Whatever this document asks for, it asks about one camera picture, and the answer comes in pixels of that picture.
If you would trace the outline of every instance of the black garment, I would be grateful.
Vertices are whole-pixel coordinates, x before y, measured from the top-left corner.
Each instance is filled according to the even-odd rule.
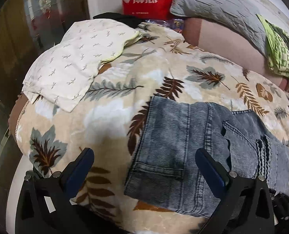
[[[144,19],[141,18],[137,18],[135,16],[131,16],[131,15],[122,15],[120,13],[114,13],[114,12],[106,12],[106,13],[102,13],[99,14],[97,16],[93,17],[94,19],[97,18],[108,18],[108,19],[113,19],[116,21],[119,21],[121,23],[124,23],[126,25],[128,25],[131,28],[137,28],[139,24],[141,24],[142,22],[144,22]]]

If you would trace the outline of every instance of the metal bolt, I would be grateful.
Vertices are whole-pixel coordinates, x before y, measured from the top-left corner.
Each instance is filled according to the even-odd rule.
[[[237,174],[236,172],[234,172],[234,171],[231,171],[231,172],[229,172],[229,175],[230,175],[232,178],[236,178],[238,174]]]
[[[31,178],[32,178],[32,176],[30,174],[27,174],[24,176],[25,181],[29,181]]]
[[[259,176],[258,176],[258,179],[259,179],[260,181],[265,181],[265,178],[264,178],[264,176],[262,176],[262,175],[259,175]]]
[[[56,172],[54,172],[54,173],[52,174],[52,176],[53,176],[54,178],[58,178],[58,177],[61,176],[61,172],[60,172],[60,171],[56,171]]]

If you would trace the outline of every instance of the gray jeans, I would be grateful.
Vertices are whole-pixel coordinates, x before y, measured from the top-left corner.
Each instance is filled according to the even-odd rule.
[[[181,214],[210,217],[219,204],[195,164],[205,148],[227,171],[288,194],[289,148],[252,110],[231,112],[216,103],[192,105],[154,96],[124,194]]]

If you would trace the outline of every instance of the bedspread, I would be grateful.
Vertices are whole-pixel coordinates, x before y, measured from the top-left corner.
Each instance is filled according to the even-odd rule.
[[[100,71],[71,113],[42,97],[27,102],[16,140],[45,177],[63,171],[85,147],[92,148],[95,162],[74,201],[125,230],[194,233],[202,218],[123,195],[150,96],[216,102],[231,111],[252,109],[289,147],[289,94],[253,71],[185,43],[171,29],[149,23],[142,28],[142,39]]]

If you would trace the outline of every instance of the green checkered fabric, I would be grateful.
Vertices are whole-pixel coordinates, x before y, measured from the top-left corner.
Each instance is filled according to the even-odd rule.
[[[269,68],[274,73],[289,78],[289,50],[286,43],[261,15],[257,16],[263,24],[267,35],[266,49]],[[289,38],[286,31],[283,30],[283,33]]]

